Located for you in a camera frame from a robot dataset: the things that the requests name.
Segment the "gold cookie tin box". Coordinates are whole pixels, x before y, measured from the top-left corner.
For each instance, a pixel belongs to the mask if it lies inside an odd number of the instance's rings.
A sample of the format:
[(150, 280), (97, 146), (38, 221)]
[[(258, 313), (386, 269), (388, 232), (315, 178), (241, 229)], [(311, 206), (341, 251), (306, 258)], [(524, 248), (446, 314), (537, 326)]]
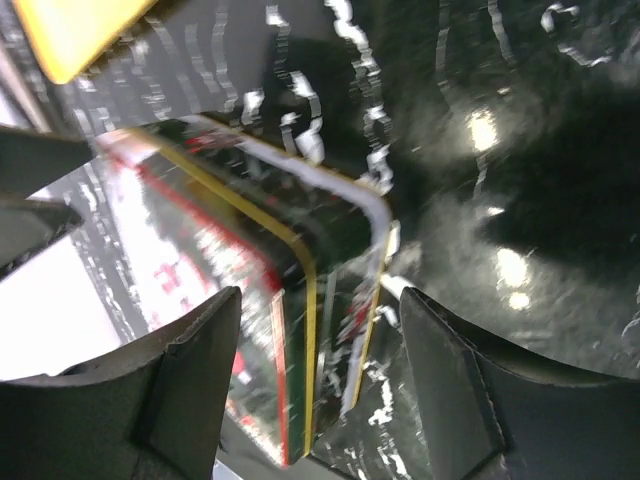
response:
[(209, 167), (279, 207), (314, 259), (320, 306), (314, 342), (313, 434), (356, 403), (391, 236), (372, 188), (216, 119), (195, 115), (193, 143)]

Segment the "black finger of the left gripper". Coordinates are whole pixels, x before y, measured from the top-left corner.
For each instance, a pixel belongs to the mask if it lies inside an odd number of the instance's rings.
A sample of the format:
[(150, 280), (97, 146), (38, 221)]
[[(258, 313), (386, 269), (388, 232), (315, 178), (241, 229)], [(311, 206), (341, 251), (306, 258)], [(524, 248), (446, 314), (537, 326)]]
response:
[(60, 201), (1, 198), (1, 269), (16, 270), (83, 225)]
[(1, 126), (1, 192), (34, 194), (93, 157), (86, 141)]

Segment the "gold tin lid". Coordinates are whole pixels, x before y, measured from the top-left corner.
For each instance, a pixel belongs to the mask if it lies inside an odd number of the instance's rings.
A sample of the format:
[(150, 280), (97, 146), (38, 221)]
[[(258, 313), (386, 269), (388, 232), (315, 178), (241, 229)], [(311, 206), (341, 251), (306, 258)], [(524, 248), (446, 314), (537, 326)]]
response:
[(183, 317), (226, 287), (241, 316), (219, 445), (234, 422), (281, 467), (312, 444), (318, 281), (279, 207), (216, 172), (192, 139), (137, 128), (31, 195), (83, 225), (1, 269), (1, 384), (56, 376)]

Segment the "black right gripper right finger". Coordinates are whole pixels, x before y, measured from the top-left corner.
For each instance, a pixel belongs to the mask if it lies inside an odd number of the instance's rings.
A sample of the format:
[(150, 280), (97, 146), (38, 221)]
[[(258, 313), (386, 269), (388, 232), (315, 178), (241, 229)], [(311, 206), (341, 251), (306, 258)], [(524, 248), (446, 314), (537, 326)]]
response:
[(638, 478), (638, 381), (536, 354), (413, 287), (400, 319), (434, 478)]

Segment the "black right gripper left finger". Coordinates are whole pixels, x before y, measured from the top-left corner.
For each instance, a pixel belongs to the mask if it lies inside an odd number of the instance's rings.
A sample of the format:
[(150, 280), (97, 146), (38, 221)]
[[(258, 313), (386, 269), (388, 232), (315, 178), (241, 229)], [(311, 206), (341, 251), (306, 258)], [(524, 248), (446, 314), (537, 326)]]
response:
[(241, 299), (226, 287), (59, 375), (2, 382), (2, 478), (211, 478)]

